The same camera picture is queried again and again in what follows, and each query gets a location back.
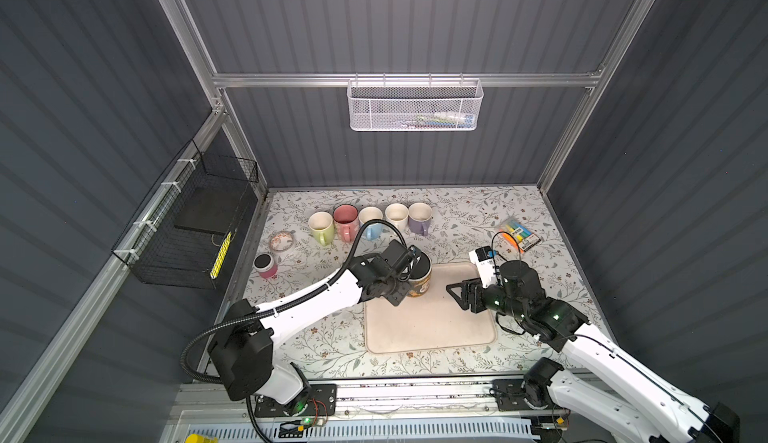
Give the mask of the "light green mug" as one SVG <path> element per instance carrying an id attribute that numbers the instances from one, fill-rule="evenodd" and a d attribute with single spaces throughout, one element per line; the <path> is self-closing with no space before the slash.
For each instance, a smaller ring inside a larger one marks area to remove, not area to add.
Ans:
<path id="1" fill-rule="evenodd" d="M 335 238 L 335 220 L 328 212 L 316 212 L 308 220 L 308 225 L 312 237 L 315 241 L 325 247 L 333 243 Z"/>

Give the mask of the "pink patterned mug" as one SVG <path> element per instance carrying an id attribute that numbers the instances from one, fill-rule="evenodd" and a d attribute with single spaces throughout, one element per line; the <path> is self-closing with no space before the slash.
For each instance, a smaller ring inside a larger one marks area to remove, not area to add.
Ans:
<path id="1" fill-rule="evenodd" d="M 359 211 L 354 205 L 343 204 L 333 212 L 335 227 L 339 238 L 345 243 L 352 243 L 359 232 Z"/>

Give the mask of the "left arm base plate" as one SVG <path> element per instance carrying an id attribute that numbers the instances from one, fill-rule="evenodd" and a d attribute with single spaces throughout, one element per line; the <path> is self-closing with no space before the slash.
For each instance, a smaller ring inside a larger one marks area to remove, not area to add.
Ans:
<path id="1" fill-rule="evenodd" d="M 259 395 L 254 403 L 254 413 L 258 418 L 314 417 L 335 414 L 337 389 L 335 384 L 310 385 L 294 399 L 280 404 L 275 399 Z"/>

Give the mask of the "light blue mug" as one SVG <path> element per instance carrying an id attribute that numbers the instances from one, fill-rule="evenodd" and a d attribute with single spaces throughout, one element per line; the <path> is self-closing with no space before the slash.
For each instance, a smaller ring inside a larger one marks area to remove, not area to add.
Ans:
<path id="1" fill-rule="evenodd" d="M 382 211 L 374 206 L 363 208 L 359 212 L 359 220 L 363 237 L 368 241 L 377 240 L 383 232 L 384 226 L 378 222 L 374 223 L 374 220 L 382 220 L 384 217 Z"/>

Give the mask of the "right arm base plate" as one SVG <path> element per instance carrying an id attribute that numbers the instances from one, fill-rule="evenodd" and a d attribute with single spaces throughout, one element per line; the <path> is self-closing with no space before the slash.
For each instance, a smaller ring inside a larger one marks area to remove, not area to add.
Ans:
<path id="1" fill-rule="evenodd" d="M 494 398 L 499 411 L 537 410 L 571 414 L 570 409 L 558 406 L 549 396 L 544 396 L 543 391 L 535 390 L 530 396 L 522 377 L 493 379 L 489 395 Z"/>

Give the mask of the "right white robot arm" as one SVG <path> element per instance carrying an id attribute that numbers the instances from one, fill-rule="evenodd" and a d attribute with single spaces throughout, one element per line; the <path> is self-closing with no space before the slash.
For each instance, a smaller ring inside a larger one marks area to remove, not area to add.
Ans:
<path id="1" fill-rule="evenodd" d="M 625 442 L 737 442 L 739 416 L 722 403 L 708 405 L 641 364 L 571 304 L 547 296 L 538 273 L 521 260 L 502 264 L 488 247 L 470 255 L 478 277 L 447 286 L 464 311 L 512 318 L 530 335 L 588 369 L 596 388 L 549 359 L 525 374 L 521 390 L 534 409 L 569 409 Z"/>

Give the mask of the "purple mug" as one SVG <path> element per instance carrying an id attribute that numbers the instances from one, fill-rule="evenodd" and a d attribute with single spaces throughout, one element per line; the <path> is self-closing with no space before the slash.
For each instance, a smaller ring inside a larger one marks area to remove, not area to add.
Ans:
<path id="1" fill-rule="evenodd" d="M 413 203 L 408 208 L 408 226 L 412 233 L 427 237 L 433 220 L 433 209 L 426 203 Z"/>

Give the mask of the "black mug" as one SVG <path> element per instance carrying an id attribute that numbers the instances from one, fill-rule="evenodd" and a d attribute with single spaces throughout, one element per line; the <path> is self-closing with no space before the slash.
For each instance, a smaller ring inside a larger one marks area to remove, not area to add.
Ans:
<path id="1" fill-rule="evenodd" d="M 426 253 L 422 253 L 418 260 L 414 263 L 413 268 L 409 274 L 409 284 L 411 289 L 408 292 L 408 296 L 411 298 L 417 298 L 424 295 L 430 285 L 432 273 L 432 263 Z"/>

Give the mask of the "white mug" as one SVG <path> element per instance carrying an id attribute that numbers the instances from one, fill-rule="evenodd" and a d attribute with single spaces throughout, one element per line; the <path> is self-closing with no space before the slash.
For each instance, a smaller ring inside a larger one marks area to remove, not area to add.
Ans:
<path id="1" fill-rule="evenodd" d="M 409 209 L 401 203 L 392 203 L 384 211 L 385 219 L 404 233 L 408 228 Z"/>

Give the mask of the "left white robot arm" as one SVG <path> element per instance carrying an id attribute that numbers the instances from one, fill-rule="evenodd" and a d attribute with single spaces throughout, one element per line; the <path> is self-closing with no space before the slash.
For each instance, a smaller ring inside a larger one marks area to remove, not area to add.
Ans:
<path id="1" fill-rule="evenodd" d="M 380 253 L 358 255 L 364 231 L 375 224 L 390 228 L 395 238 Z M 297 415 L 311 398 L 311 386 L 296 364 L 278 361 L 283 344 L 319 320 L 360 303 L 383 298 L 399 306 L 413 288 L 411 273 L 422 259 L 423 252 L 407 244 L 394 224 L 369 221 L 335 272 L 260 306 L 245 299 L 231 305 L 220 323 L 185 346 L 180 366 L 196 381 L 224 387 L 232 401 L 251 405 L 255 398 L 269 398 L 288 415 Z"/>

